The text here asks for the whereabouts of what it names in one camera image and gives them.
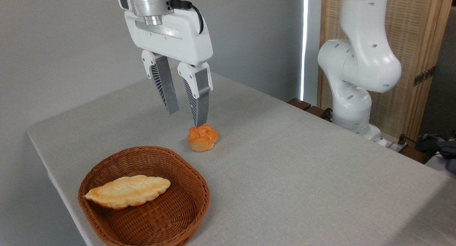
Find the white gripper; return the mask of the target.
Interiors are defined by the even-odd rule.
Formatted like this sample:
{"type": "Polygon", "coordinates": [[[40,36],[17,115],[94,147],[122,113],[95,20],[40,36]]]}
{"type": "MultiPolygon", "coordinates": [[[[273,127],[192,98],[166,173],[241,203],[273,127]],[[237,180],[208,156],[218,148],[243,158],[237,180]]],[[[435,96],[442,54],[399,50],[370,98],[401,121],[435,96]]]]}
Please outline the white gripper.
{"type": "Polygon", "coordinates": [[[141,57],[149,79],[170,115],[179,110],[167,57],[182,61],[178,74],[184,80],[195,127],[207,122],[209,93],[213,90],[207,61],[213,55],[206,23],[201,34],[197,12],[176,9],[162,17],[161,25],[147,25],[142,17],[125,11],[124,18],[133,42],[142,51],[141,57]]]}

